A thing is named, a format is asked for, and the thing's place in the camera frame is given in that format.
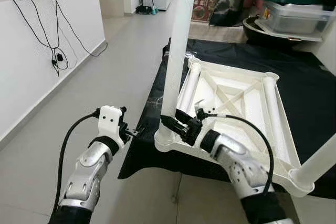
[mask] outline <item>electrical cord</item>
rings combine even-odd
[[[274,172],[274,157],[273,157],[273,151],[272,148],[267,140],[267,138],[264,136],[264,134],[261,132],[261,130],[255,126],[254,124],[252,124],[251,122],[247,121],[244,118],[240,118],[238,116],[234,116],[234,115],[226,115],[226,114],[206,114],[208,116],[212,116],[212,117],[219,117],[219,118],[232,118],[235,120],[239,120],[242,121],[246,124],[248,124],[249,126],[251,126],[260,136],[261,138],[264,140],[265,145],[267,147],[267,151],[268,151],[268,155],[269,155],[269,172],[268,172],[268,176],[267,176],[267,181],[265,184],[265,188],[264,191],[262,192],[263,195],[266,195],[268,193],[268,189],[272,183],[272,178],[273,178],[273,172]]]
[[[58,15],[57,15],[57,11],[56,11],[56,31],[57,31],[57,46],[56,47],[52,47],[50,45],[50,42],[48,40],[48,37],[47,37],[47,34],[46,34],[46,31],[43,27],[43,24],[41,22],[41,18],[40,18],[40,15],[39,15],[39,12],[38,12],[38,9],[37,9],[37,6],[35,4],[35,2],[33,0],[30,0],[35,8],[35,11],[36,11],[36,14],[37,14],[37,18],[39,20],[39,23],[42,27],[42,30],[43,30],[43,33],[45,35],[45,38],[47,40],[47,43],[48,45],[45,45],[46,47],[49,47],[51,49],[51,52],[52,52],[52,58],[51,58],[51,62],[52,62],[52,66],[55,68],[56,72],[57,72],[57,75],[59,76],[59,70],[66,70],[68,67],[69,67],[69,62],[68,62],[68,58],[66,57],[66,54],[64,53],[64,51],[59,48],[59,45],[60,45],[60,40],[59,40],[59,21],[58,21]],[[66,61],[66,66],[64,68],[60,68],[58,66],[58,59],[57,59],[57,53],[56,53],[56,50],[59,50],[61,53],[62,53],[62,56],[64,56],[64,59]]]
[[[84,51],[87,52],[90,56],[93,56],[93,57],[98,57],[98,56],[100,56],[100,55],[107,49],[107,47],[108,47],[108,43],[106,43],[105,48],[104,48],[102,51],[100,51],[100,53],[98,53],[97,55],[94,55],[94,54],[90,53],[89,50],[86,49],[86,47],[83,45],[83,42],[80,40],[80,38],[79,38],[78,35],[76,34],[76,32],[75,32],[75,30],[73,29],[73,27],[72,27],[70,21],[67,19],[67,17],[66,17],[65,14],[63,13],[62,8],[60,7],[58,1],[55,0],[55,2],[56,2],[56,5],[58,6],[58,8],[59,8],[59,10],[60,10],[60,12],[61,12],[63,18],[64,18],[65,21],[68,23],[68,25],[69,25],[69,27],[70,27],[70,29],[71,29],[73,35],[76,37],[76,39],[78,40],[78,42],[80,43],[80,45],[82,46],[82,48],[84,49]]]
[[[47,44],[45,44],[44,42],[42,42],[42,40],[37,36],[36,32],[34,31],[33,27],[31,26],[31,24],[29,23],[29,21],[27,20],[27,18],[25,17],[24,13],[22,12],[20,6],[17,4],[17,2],[15,0],[13,0],[13,2],[15,3],[15,5],[17,6],[19,12],[21,13],[24,21],[26,22],[26,24],[28,25],[28,27],[31,29],[31,31],[33,32],[35,38],[38,40],[38,42],[47,47],[47,48],[50,48],[51,50],[51,62],[52,62],[52,66],[53,68],[55,69],[57,75],[59,76],[59,70],[66,70],[68,67],[69,67],[69,62],[68,62],[68,58],[66,56],[66,54],[64,53],[64,51],[59,48],[59,45],[60,45],[60,39],[59,39],[59,20],[58,20],[58,15],[57,15],[57,11],[56,11],[56,25],[57,25],[57,46],[56,47],[52,47],[50,42],[49,42],[49,39],[47,37],[47,34],[46,34],[46,31],[45,31],[45,28],[42,24],[42,21],[41,21],[41,18],[40,18],[40,14],[38,12],[38,9],[37,9],[37,6],[35,4],[35,2],[33,0],[30,0],[35,8],[35,11],[36,11],[36,14],[37,14],[37,18],[38,18],[38,21],[41,25],[41,28],[43,30],[43,33],[44,33],[44,36],[46,38],[46,41],[47,41]],[[65,63],[66,63],[66,66],[65,67],[59,67],[58,66],[58,59],[57,59],[57,50],[60,51],[62,53],[62,56],[64,57],[65,59]]]
[[[37,14],[37,17],[38,17],[38,20],[39,20],[39,23],[42,27],[42,30],[43,30],[43,33],[44,33],[44,36],[47,40],[47,44],[45,44],[44,42],[42,42],[42,40],[37,36],[36,32],[34,31],[33,27],[31,26],[31,24],[28,22],[27,18],[25,17],[25,15],[23,14],[21,8],[19,7],[19,5],[17,4],[17,2],[15,0],[13,0],[13,2],[15,3],[15,5],[17,6],[17,8],[19,9],[19,12],[21,13],[23,19],[25,20],[26,24],[29,26],[29,28],[31,29],[31,31],[33,32],[34,36],[36,37],[36,39],[38,40],[38,42],[40,44],[42,44],[43,46],[47,47],[47,48],[50,48],[51,50],[51,63],[52,63],[52,66],[53,68],[55,69],[56,73],[57,73],[57,76],[59,76],[59,70],[66,70],[69,68],[69,61],[68,61],[68,58],[65,54],[65,52],[59,47],[60,46],[60,39],[59,39],[59,18],[58,18],[58,9],[60,10],[61,14],[63,15],[64,19],[66,20],[66,22],[68,23],[71,31],[73,32],[74,36],[76,37],[76,39],[79,41],[79,43],[81,44],[82,48],[85,50],[85,52],[87,52],[90,56],[93,56],[93,57],[98,57],[100,56],[108,47],[108,44],[106,43],[106,46],[105,48],[97,55],[94,55],[92,54],[91,52],[89,52],[88,49],[86,49],[86,47],[83,45],[82,41],[80,40],[80,38],[78,37],[78,35],[76,34],[75,30],[73,29],[71,23],[69,22],[69,20],[67,19],[67,17],[65,16],[65,14],[63,13],[59,3],[57,0],[55,0],[55,13],[56,13],[56,24],[57,24],[57,46],[56,47],[52,47],[50,42],[49,42],[49,39],[47,37],[47,34],[46,34],[46,31],[44,29],[44,26],[41,22],[41,19],[40,19],[40,15],[39,15],[39,12],[38,12],[38,9],[37,9],[37,6],[35,4],[35,2],[33,0],[30,0],[35,8],[35,11],[36,11],[36,14]],[[65,60],[65,67],[60,67],[59,66],[59,60],[58,59],[58,53],[57,51],[61,52],[61,56],[62,56],[62,59],[64,58]]]
[[[75,66],[77,66],[77,63],[78,63],[78,56],[77,56],[76,51],[74,50],[72,44],[70,43],[69,39],[68,39],[67,36],[64,34],[64,31],[62,30],[61,27],[59,27],[59,30],[61,31],[61,33],[62,33],[64,39],[67,41],[67,44],[68,44],[68,46],[71,48],[71,51],[72,51],[72,53],[73,53],[73,56],[74,56],[75,59],[76,59],[75,62],[72,64],[72,66],[70,66],[70,64],[69,64],[69,67],[68,67],[68,69],[73,69],[73,68],[75,68]]]
[[[59,197],[60,197],[60,192],[61,192],[61,184],[62,184],[62,170],[63,170],[64,153],[65,153],[65,149],[67,147],[67,143],[68,143],[68,140],[70,138],[70,135],[73,132],[73,130],[78,126],[78,124],[85,121],[86,119],[88,119],[88,118],[99,118],[99,113],[100,113],[100,109],[96,109],[96,111],[94,111],[92,114],[83,116],[81,119],[77,120],[71,126],[71,128],[68,130],[68,132],[67,132],[67,134],[66,134],[66,136],[63,140],[61,151],[60,151],[60,154],[59,154],[59,161],[58,161],[56,196],[55,196],[53,211],[52,211],[51,214],[54,214],[57,211],[57,208],[58,208],[58,202],[59,202]]]

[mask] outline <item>black fabric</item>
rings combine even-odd
[[[103,143],[104,145],[106,145],[111,150],[111,153],[112,153],[113,156],[119,150],[118,144],[112,138],[110,138],[108,136],[98,136],[98,137],[96,137],[94,140],[91,141],[91,143],[89,144],[89,147],[94,142],[100,142],[100,143]]]
[[[81,207],[60,207],[51,215],[48,224],[89,224],[92,212]]]
[[[283,53],[249,44],[202,40],[189,40],[187,50],[203,61],[278,74],[278,89],[301,163],[336,132],[336,78],[321,68],[321,62],[312,53]],[[186,63],[187,61],[184,62],[182,82],[187,73]],[[156,150],[154,133],[160,122],[166,68],[167,56],[162,59],[139,120],[139,125],[143,125],[145,131],[139,139],[132,141],[119,179],[128,178],[142,168],[160,167],[228,182],[227,174],[216,164],[177,151],[161,153]],[[335,198],[335,184],[334,166],[315,183],[311,195]]]
[[[241,203],[251,224],[264,224],[287,218],[275,193],[252,195],[242,199]]]
[[[200,147],[210,153],[219,135],[217,131],[209,130],[208,133],[205,134]]]

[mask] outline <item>black pot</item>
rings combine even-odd
[[[290,49],[292,46],[301,42],[298,39],[280,38],[269,35],[263,31],[255,20],[258,17],[245,18],[243,20],[244,32],[248,38],[247,43],[269,48]]]

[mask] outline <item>plastic container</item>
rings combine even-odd
[[[322,5],[279,5],[264,1],[260,23],[276,33],[321,37],[336,16],[335,12],[322,8]]]
[[[262,47],[290,50],[294,45],[302,42],[300,39],[290,39],[271,35],[261,29],[255,21],[258,17],[249,17],[243,20],[244,32],[248,38],[248,43]]]

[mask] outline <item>black tablecloth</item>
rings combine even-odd
[[[187,50],[203,61],[278,74],[278,89],[301,163],[336,132],[336,78],[324,70],[313,54],[283,53],[248,44],[202,40],[189,40]],[[145,131],[139,139],[132,141],[118,178],[128,178],[142,168],[160,167],[229,181],[219,165],[177,151],[162,153],[156,150],[154,133],[159,127],[167,61],[168,56],[164,56],[139,120]],[[186,63],[182,81],[187,73]],[[316,188],[311,195],[335,198],[335,185],[336,166],[315,183]]]

